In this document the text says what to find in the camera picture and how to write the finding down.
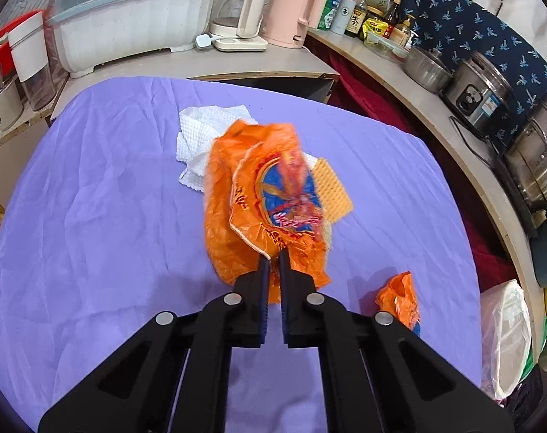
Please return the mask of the orange foam fruit net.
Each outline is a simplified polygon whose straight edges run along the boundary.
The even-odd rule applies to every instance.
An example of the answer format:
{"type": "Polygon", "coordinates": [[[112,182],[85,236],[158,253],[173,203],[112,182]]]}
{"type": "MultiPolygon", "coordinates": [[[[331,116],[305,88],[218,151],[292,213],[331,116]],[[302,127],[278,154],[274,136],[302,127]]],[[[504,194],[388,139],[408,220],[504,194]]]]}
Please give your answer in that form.
{"type": "Polygon", "coordinates": [[[331,224],[337,223],[354,209],[345,187],[326,159],[320,158],[316,162],[312,177],[324,216],[331,224]]]}

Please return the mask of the navy patterned cloth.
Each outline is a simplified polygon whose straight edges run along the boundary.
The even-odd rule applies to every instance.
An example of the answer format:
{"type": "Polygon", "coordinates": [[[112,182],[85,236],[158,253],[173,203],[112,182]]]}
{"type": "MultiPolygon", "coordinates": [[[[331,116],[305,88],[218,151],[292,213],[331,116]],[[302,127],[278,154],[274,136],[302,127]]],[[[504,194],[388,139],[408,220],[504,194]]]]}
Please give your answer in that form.
{"type": "Polygon", "coordinates": [[[451,71],[479,52],[508,81],[512,88],[509,114],[490,133],[496,147],[506,150],[530,110],[547,94],[547,61],[506,22],[473,0],[402,0],[402,11],[413,16],[411,30],[419,47],[438,49],[451,71]]]}

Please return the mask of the silver rice cooker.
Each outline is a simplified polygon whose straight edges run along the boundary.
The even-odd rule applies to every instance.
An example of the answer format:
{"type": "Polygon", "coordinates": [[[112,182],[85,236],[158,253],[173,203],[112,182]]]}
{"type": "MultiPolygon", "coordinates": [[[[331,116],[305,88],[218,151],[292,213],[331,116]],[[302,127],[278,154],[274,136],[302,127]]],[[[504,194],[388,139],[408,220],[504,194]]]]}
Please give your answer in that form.
{"type": "Polygon", "coordinates": [[[483,138],[490,134],[499,113],[508,111],[512,87],[500,71],[480,52],[461,60],[441,98],[456,118],[483,138]]]}

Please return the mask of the orange plastic snack wrapper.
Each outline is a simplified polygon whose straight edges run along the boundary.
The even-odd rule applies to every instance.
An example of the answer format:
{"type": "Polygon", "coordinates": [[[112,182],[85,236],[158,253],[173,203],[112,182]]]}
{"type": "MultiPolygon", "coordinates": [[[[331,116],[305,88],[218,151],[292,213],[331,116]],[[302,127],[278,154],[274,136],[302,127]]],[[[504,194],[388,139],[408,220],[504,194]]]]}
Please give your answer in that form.
{"type": "Polygon", "coordinates": [[[204,196],[205,244],[224,283],[288,250],[292,269],[329,284],[328,222],[292,125],[232,123],[211,147],[204,196]]]}

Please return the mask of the small orange wrapper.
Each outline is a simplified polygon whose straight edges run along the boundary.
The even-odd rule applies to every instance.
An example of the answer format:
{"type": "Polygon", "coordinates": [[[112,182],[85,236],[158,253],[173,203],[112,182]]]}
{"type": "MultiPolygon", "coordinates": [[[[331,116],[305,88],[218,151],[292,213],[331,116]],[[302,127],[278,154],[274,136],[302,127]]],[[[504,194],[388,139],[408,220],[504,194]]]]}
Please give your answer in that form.
{"type": "Polygon", "coordinates": [[[379,310],[394,316],[415,335],[421,335],[418,300],[411,272],[391,277],[377,292],[375,303],[379,310]]]}

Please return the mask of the white paper towel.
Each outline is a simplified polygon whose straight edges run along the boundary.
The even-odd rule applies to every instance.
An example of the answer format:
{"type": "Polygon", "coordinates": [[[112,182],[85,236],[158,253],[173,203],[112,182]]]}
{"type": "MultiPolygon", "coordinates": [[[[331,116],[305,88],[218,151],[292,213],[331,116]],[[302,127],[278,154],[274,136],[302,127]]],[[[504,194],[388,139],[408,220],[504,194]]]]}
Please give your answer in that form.
{"type": "Polygon", "coordinates": [[[287,149],[298,145],[291,124],[260,124],[246,106],[190,106],[179,120],[176,160],[185,164],[179,182],[207,197],[231,195],[238,164],[254,145],[272,136],[287,149]]]}

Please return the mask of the white tea bottle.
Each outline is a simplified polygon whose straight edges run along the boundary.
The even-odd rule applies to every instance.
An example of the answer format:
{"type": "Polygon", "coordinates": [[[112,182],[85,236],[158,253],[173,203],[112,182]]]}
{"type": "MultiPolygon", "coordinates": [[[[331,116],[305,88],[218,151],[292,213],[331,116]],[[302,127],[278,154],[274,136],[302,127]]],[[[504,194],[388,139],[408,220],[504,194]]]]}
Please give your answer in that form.
{"type": "Polygon", "coordinates": [[[339,35],[345,33],[346,27],[350,22],[353,10],[359,0],[340,0],[336,13],[333,17],[330,31],[339,35]]]}

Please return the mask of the pink electric kettle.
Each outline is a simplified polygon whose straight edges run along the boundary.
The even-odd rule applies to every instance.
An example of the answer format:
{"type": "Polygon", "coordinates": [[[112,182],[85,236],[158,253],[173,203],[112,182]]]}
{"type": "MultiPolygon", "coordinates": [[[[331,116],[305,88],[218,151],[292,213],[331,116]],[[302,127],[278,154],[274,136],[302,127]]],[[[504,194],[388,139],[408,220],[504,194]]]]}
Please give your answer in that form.
{"type": "Polygon", "coordinates": [[[299,49],[316,27],[326,0],[270,0],[261,36],[275,46],[299,49]]]}

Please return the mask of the white blender cup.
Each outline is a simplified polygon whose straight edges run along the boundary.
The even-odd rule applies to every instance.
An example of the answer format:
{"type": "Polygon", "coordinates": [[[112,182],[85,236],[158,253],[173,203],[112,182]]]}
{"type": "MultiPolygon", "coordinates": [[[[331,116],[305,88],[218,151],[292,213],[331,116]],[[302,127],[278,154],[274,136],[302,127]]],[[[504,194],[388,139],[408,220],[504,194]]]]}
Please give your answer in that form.
{"type": "Polygon", "coordinates": [[[8,33],[11,57],[32,110],[41,110],[55,96],[44,39],[42,11],[34,12],[8,33]]]}

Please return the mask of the white coffee maker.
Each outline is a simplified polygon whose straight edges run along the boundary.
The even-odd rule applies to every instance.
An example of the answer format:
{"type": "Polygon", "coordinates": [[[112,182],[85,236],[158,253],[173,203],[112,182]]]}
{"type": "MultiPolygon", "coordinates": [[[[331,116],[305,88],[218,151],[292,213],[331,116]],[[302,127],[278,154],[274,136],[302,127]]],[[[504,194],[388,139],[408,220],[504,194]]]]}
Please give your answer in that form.
{"type": "Polygon", "coordinates": [[[264,52],[261,38],[266,0],[214,0],[209,33],[211,44],[221,52],[264,52]]]}

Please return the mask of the white dish drainer with lid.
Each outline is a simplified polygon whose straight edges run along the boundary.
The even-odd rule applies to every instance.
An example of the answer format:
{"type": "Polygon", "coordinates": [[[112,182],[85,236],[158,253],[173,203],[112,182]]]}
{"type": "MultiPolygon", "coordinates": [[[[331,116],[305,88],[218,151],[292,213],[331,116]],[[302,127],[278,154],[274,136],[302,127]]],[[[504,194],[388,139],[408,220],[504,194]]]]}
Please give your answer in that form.
{"type": "Polygon", "coordinates": [[[194,47],[213,0],[54,0],[52,28],[62,67],[73,77],[138,54],[194,47]]]}

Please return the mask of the large steel steamer pot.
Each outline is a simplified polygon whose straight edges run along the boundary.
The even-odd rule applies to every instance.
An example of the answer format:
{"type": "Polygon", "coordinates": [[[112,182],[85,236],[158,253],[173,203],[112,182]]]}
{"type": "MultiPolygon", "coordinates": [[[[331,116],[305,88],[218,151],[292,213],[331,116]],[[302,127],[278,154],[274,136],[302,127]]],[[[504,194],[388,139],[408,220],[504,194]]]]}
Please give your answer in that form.
{"type": "Polygon", "coordinates": [[[504,155],[508,171],[531,210],[547,207],[547,92],[504,155]]]}

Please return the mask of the white mug with utensils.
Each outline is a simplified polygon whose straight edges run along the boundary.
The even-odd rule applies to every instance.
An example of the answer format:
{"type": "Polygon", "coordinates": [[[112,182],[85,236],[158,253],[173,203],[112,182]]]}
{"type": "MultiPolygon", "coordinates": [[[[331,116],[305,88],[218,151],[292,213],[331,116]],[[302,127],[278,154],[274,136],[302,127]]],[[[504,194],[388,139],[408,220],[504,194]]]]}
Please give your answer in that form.
{"type": "Polygon", "coordinates": [[[23,113],[24,105],[17,88],[18,76],[14,74],[0,85],[0,130],[8,130],[23,113]]]}

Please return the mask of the white power plug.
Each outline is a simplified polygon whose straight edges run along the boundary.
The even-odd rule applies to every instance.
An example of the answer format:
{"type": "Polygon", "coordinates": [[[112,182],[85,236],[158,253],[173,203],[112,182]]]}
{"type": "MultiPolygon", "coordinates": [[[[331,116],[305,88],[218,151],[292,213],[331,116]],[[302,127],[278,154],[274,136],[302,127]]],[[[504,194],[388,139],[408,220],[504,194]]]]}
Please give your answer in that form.
{"type": "Polygon", "coordinates": [[[214,37],[209,33],[199,34],[195,38],[195,46],[198,50],[209,49],[213,45],[214,37]]]}

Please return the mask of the dark soy sauce bottle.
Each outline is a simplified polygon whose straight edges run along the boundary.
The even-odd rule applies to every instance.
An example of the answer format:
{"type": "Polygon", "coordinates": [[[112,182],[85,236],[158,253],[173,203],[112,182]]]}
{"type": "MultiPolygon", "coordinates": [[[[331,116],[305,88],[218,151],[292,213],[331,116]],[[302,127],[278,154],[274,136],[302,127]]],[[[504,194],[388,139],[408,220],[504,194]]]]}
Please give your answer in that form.
{"type": "Polygon", "coordinates": [[[358,0],[345,29],[345,34],[356,37],[367,16],[367,0],[358,0]]]}

